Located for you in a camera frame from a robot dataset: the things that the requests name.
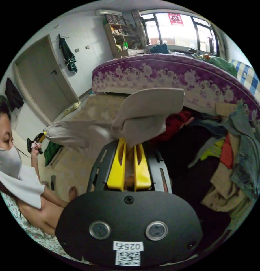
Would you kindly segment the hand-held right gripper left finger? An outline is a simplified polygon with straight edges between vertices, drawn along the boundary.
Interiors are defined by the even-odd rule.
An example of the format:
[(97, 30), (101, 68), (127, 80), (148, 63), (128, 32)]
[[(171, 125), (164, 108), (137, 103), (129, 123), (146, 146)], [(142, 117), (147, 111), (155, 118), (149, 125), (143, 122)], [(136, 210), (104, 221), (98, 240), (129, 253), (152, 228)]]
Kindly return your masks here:
[(107, 187), (111, 190), (124, 190), (126, 162), (126, 141), (120, 138), (115, 150), (114, 159), (107, 180)]

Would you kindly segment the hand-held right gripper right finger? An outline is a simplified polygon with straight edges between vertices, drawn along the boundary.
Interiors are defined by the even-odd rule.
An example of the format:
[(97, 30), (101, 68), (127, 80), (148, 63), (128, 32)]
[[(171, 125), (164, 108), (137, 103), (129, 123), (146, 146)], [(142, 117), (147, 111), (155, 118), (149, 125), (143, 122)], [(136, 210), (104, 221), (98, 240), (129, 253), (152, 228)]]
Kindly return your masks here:
[(142, 144), (134, 146), (134, 190), (149, 190), (151, 176)]

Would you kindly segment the person's left hand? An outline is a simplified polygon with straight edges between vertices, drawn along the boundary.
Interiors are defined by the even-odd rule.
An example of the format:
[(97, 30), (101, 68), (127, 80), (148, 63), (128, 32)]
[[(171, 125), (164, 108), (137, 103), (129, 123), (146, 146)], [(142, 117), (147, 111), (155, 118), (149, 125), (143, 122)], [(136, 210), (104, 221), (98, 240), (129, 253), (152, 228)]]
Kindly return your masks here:
[(42, 154), (42, 145), (41, 143), (32, 143), (31, 145), (31, 156), (38, 156)]

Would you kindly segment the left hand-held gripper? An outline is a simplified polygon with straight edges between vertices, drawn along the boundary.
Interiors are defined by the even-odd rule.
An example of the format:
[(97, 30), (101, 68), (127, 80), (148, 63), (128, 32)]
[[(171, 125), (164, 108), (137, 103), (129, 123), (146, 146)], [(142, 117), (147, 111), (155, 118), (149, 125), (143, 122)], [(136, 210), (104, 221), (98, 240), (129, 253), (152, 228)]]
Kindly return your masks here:
[(31, 153), (32, 143), (42, 143), (45, 138), (46, 138), (46, 132), (42, 132), (38, 134), (33, 140), (30, 140), (29, 138), (27, 138), (27, 151)]

